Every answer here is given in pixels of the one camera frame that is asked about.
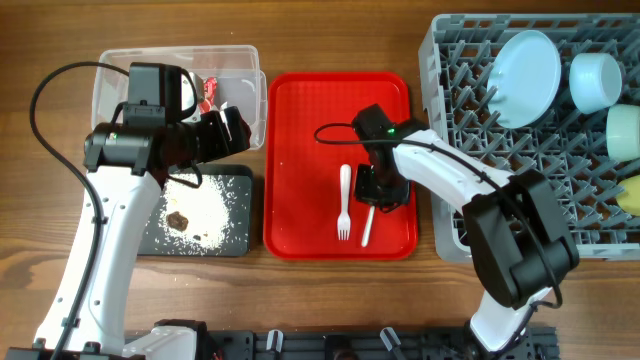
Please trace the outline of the red snack wrapper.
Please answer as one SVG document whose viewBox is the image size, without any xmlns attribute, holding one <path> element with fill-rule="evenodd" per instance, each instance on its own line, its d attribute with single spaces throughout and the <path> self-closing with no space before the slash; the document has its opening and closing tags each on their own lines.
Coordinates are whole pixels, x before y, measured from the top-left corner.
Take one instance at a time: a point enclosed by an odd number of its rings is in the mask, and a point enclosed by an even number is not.
<svg viewBox="0 0 640 360">
<path fill-rule="evenodd" d="M 209 77 L 203 84 L 204 100 L 199 104 L 199 109 L 202 114 L 211 111 L 217 111 L 218 108 L 215 105 L 214 97 L 217 89 L 217 80 L 215 77 Z"/>
</svg>

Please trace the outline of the white plastic spoon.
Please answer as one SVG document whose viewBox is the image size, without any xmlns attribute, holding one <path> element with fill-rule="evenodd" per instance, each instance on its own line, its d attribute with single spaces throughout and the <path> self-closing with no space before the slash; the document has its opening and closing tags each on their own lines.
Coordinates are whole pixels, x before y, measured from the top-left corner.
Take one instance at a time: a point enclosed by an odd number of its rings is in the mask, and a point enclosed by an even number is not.
<svg viewBox="0 0 640 360">
<path fill-rule="evenodd" d="M 361 246 L 363 248 L 366 248 L 368 246 L 368 244 L 369 244 L 369 239 L 370 239 L 370 234 L 371 234 L 371 229 L 372 229 L 372 225 L 373 225 L 375 211 L 376 211 L 376 207 L 374 205 L 369 207 L 369 211 L 368 211 L 365 227 L 364 227 L 364 230 L 363 230 L 363 233 L 362 233 L 362 238 L 361 238 Z"/>
</svg>

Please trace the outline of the light blue plate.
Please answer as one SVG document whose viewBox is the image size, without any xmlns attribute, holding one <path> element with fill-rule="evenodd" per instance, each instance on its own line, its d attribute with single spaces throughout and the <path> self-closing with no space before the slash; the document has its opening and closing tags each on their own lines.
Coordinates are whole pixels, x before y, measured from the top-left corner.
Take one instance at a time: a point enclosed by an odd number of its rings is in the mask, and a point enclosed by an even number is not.
<svg viewBox="0 0 640 360">
<path fill-rule="evenodd" d="M 491 114 L 504 128 L 521 128 L 537 121 L 551 106 L 559 89 L 561 61 L 554 43 L 542 32 L 527 30 L 500 50 L 487 89 Z"/>
</svg>

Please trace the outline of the light blue bowl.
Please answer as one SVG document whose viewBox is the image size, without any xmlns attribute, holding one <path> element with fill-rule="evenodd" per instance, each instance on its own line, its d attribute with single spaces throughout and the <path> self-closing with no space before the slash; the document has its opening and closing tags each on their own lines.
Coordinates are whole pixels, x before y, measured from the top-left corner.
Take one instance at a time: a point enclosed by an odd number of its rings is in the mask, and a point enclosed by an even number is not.
<svg viewBox="0 0 640 360">
<path fill-rule="evenodd" d="M 569 89 L 576 108 L 585 115 L 614 105 L 622 92 L 622 73 L 607 53 L 584 53 L 571 62 Z"/>
</svg>

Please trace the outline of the yellow plastic cup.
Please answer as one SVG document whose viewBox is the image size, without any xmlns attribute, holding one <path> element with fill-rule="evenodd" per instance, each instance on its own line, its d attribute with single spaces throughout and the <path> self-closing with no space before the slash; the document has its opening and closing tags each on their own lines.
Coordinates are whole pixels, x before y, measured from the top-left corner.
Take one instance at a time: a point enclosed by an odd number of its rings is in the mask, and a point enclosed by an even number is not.
<svg viewBox="0 0 640 360">
<path fill-rule="evenodd" d="M 625 212 L 640 216 L 640 176 L 627 178 L 618 183 L 623 191 L 616 196 L 618 206 Z"/>
</svg>

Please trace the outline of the green bowl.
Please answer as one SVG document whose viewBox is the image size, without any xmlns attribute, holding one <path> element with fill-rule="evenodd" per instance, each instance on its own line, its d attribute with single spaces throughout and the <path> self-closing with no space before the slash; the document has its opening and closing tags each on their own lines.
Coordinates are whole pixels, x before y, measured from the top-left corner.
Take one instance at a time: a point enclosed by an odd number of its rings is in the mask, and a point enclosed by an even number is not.
<svg viewBox="0 0 640 360">
<path fill-rule="evenodd" d="M 608 156 L 618 162 L 639 157 L 639 107 L 616 104 L 609 108 L 606 121 Z"/>
</svg>

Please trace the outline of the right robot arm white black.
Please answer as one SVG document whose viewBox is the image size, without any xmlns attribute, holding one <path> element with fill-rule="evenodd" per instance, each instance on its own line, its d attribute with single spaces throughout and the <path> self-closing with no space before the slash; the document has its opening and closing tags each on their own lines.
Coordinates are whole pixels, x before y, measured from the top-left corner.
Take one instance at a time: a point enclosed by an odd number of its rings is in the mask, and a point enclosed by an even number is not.
<svg viewBox="0 0 640 360">
<path fill-rule="evenodd" d="M 468 353 L 503 355 L 580 261 L 550 182 L 536 170 L 512 174 L 490 167 L 417 120 L 392 122 L 377 104 L 361 110 L 351 126 L 369 158 L 356 176 L 358 201 L 391 212 L 408 203 L 412 184 L 420 184 L 463 216 L 485 289 L 468 323 Z"/>
</svg>

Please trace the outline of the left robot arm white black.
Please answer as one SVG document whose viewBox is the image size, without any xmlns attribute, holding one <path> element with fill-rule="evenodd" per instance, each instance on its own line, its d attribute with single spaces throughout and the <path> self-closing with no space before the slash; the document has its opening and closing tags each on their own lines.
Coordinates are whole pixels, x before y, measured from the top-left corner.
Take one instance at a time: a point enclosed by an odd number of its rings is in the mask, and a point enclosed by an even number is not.
<svg viewBox="0 0 640 360">
<path fill-rule="evenodd" d="M 245 151 L 251 131 L 235 106 L 198 114 L 203 89 L 179 66 L 134 62 L 128 97 L 86 137 L 82 173 L 32 130 L 81 182 L 85 207 L 67 265 L 44 321 L 28 348 L 9 359 L 216 359 L 203 321 L 161 320 L 126 343 L 128 289 L 147 221 L 173 168 L 203 183 L 200 164 Z"/>
</svg>

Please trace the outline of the grey dishwasher rack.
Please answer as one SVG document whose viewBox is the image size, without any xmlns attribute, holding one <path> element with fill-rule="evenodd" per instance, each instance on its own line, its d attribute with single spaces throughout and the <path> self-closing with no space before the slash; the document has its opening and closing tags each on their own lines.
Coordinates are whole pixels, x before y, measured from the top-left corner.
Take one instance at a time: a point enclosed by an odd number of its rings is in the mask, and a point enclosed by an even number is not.
<svg viewBox="0 0 640 360">
<path fill-rule="evenodd" d="M 550 108 L 533 124 L 503 128 L 488 108 L 487 86 L 499 50 L 537 30 L 555 44 L 562 79 Z M 551 182 L 583 258 L 639 257 L 639 219 L 616 203 L 636 160 L 617 162 L 606 147 L 607 113 L 580 113 L 568 74 L 581 53 L 608 53 L 622 70 L 621 103 L 639 102 L 637 14 L 441 14 L 419 48 L 422 103 L 430 127 L 451 146 L 502 170 L 538 170 Z"/>
</svg>

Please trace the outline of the white plastic fork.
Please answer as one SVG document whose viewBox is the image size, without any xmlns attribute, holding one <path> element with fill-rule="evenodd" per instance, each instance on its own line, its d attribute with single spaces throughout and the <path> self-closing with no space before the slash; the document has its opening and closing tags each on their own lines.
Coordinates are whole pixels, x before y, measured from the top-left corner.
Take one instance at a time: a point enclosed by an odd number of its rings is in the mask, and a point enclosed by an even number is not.
<svg viewBox="0 0 640 360">
<path fill-rule="evenodd" d="M 340 241 L 349 239 L 351 218 L 349 215 L 349 199 L 352 170 L 349 164 L 340 167 L 340 214 L 337 219 L 337 232 Z"/>
</svg>

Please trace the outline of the clear plastic bin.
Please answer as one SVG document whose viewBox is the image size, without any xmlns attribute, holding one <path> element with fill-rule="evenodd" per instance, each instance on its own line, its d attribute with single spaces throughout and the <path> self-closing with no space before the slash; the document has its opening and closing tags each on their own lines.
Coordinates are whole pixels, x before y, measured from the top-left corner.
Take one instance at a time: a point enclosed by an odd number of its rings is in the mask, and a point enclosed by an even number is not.
<svg viewBox="0 0 640 360">
<path fill-rule="evenodd" d="M 204 82 L 217 80 L 214 97 L 220 109 L 236 106 L 251 130 L 250 150 L 262 147 L 267 127 L 267 82 L 260 70 L 258 50 L 252 45 L 207 45 L 112 49 L 99 62 L 128 70 L 132 62 L 163 63 L 187 69 Z M 91 128 L 109 122 L 116 105 L 127 98 L 128 78 L 104 68 L 96 71 Z"/>
</svg>

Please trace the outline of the red serving tray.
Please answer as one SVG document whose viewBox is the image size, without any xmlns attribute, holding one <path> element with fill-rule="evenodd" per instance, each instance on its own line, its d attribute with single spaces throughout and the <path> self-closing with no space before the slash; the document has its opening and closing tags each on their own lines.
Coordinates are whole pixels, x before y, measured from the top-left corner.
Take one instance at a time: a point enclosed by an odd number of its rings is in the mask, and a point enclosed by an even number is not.
<svg viewBox="0 0 640 360">
<path fill-rule="evenodd" d="M 287 73 L 269 87 L 264 244 L 285 260 L 399 260 L 418 242 L 416 204 L 375 211 L 361 246 L 369 206 L 351 199 L 349 239 L 340 241 L 340 167 L 368 161 L 347 125 L 378 104 L 394 122 L 410 115 L 404 80 L 390 72 Z"/>
</svg>

